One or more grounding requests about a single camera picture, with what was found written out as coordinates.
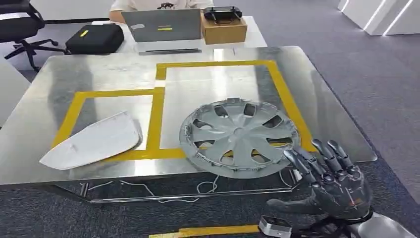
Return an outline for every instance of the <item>white wall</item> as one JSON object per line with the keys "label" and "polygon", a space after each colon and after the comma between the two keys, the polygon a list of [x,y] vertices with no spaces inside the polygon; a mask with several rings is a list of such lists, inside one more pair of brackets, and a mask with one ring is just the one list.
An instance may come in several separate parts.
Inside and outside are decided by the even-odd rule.
{"label": "white wall", "polygon": [[[348,0],[342,11],[370,35],[382,35],[410,0]],[[341,0],[341,9],[347,0]],[[413,0],[410,7],[388,32],[392,34],[420,33],[420,1]]]}
{"label": "white wall", "polygon": [[388,35],[420,33],[420,1],[414,0],[401,15]]}
{"label": "white wall", "polygon": [[3,57],[0,72],[0,126],[3,126],[30,83]]}
{"label": "white wall", "polygon": [[31,0],[44,20],[108,17],[114,0]]}
{"label": "white wall", "polygon": [[349,0],[344,14],[360,28],[364,28],[382,0]]}

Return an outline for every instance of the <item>gray carpet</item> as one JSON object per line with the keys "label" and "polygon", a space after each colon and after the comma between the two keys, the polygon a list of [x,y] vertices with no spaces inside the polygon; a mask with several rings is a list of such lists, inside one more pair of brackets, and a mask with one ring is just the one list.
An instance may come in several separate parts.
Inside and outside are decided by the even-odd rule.
{"label": "gray carpet", "polygon": [[[377,162],[360,165],[374,191],[373,205],[420,236],[420,35],[370,37],[336,10],[338,0],[215,0],[236,5],[253,15],[269,46],[298,45],[304,49],[333,91],[380,152]],[[49,25],[36,37],[65,42],[84,24]],[[12,50],[0,45],[0,53]],[[36,56],[42,65],[50,53]],[[24,55],[10,60],[32,79]],[[157,194],[179,193],[213,175],[163,178],[148,182]],[[274,186],[277,177],[258,181],[223,178],[220,190]],[[119,185],[95,193],[113,196]],[[126,195],[142,194],[123,187]],[[300,199],[302,188],[283,199]],[[202,199],[194,204],[144,202],[89,207],[32,188],[0,191],[0,237],[144,237],[182,227],[255,224],[269,211],[271,195]],[[276,214],[294,225],[313,221],[310,216]]]}

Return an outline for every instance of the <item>office chair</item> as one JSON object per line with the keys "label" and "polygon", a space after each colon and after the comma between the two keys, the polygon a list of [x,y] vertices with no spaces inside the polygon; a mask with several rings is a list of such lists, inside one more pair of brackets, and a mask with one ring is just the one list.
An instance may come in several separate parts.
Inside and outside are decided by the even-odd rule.
{"label": "office chair", "polygon": [[29,3],[30,0],[0,0],[0,14],[25,12],[30,17],[12,18],[0,20],[0,43],[15,42],[15,50],[5,56],[9,59],[22,52],[26,52],[29,58],[29,64],[38,72],[39,67],[34,64],[35,50],[57,51],[67,54],[66,50],[41,46],[50,42],[53,46],[58,46],[58,42],[52,39],[28,43],[26,38],[35,36],[39,29],[45,27],[45,22],[41,14]]}

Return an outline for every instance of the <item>wheel cover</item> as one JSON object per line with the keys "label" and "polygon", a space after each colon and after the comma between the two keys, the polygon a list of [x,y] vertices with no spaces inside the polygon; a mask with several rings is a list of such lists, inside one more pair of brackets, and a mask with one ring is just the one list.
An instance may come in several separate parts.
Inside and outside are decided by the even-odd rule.
{"label": "wheel cover", "polygon": [[293,122],[276,106],[239,98],[203,105],[182,123],[187,158],[216,175],[260,178],[289,164],[284,150],[300,145]]}

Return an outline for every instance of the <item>white shirt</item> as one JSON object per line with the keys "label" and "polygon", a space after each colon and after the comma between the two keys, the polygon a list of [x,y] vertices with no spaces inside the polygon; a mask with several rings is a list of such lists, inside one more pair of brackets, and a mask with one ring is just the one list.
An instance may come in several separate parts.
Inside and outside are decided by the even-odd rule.
{"label": "white shirt", "polygon": [[111,11],[152,11],[161,9],[206,8],[213,0],[115,0]]}

